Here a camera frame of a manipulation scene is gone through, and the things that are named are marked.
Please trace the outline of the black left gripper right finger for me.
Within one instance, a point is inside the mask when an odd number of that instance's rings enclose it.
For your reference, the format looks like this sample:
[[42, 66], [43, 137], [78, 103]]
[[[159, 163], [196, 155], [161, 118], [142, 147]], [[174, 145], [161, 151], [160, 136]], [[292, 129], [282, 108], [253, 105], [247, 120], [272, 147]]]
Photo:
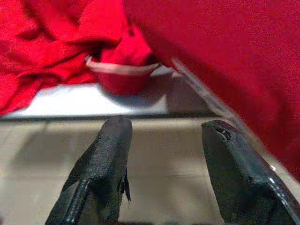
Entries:
[[202, 124], [202, 145], [227, 225], [298, 225], [300, 204], [248, 138], [230, 124]]

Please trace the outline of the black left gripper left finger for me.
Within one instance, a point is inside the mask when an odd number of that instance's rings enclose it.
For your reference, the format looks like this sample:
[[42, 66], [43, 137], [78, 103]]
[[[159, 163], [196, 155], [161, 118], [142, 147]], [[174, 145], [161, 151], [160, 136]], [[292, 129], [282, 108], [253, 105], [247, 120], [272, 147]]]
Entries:
[[114, 225], [123, 195], [130, 202], [127, 176], [132, 122], [124, 116], [107, 120], [77, 160], [47, 225]]

